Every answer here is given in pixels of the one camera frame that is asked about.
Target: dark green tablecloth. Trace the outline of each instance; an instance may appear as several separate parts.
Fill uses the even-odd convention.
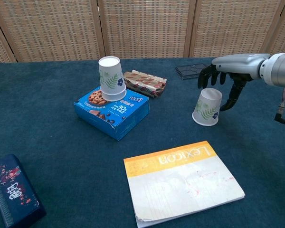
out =
[[[211,59],[122,60],[168,79],[150,114],[120,142],[77,117],[73,102],[99,86],[97,61],[0,64],[0,157],[23,164],[47,215],[35,228],[136,227],[123,159],[207,140],[246,197],[159,224],[159,228],[285,228],[285,126],[273,120],[282,88],[254,81],[213,127],[191,113],[197,79],[176,66]],[[215,88],[226,101],[232,81]]]

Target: paper cup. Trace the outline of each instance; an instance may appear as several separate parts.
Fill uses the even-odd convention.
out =
[[[213,126],[219,121],[219,108],[222,93],[213,88],[205,88],[199,95],[198,102],[192,113],[193,120],[203,126]]]
[[[119,58],[106,56],[98,61],[100,90],[103,99],[118,101],[126,95],[126,86]]]

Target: floral print box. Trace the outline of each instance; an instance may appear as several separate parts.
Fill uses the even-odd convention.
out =
[[[46,214],[13,154],[0,159],[0,211],[6,228],[29,227]]]
[[[74,102],[75,112],[119,141],[149,114],[149,98],[129,89],[126,91],[122,100],[109,102],[102,98],[98,87]]]

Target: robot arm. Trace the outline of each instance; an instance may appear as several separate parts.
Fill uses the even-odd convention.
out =
[[[221,85],[225,83],[226,74],[234,81],[229,99],[220,108],[225,111],[237,102],[246,82],[263,79],[269,85],[285,87],[285,54],[237,54],[215,58],[201,71],[198,88],[206,88],[210,77],[211,84],[215,85],[219,74]]]

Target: wrapped snack bar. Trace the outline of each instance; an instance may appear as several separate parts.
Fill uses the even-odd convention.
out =
[[[123,74],[126,86],[136,92],[155,98],[162,94],[167,79],[132,70]]]

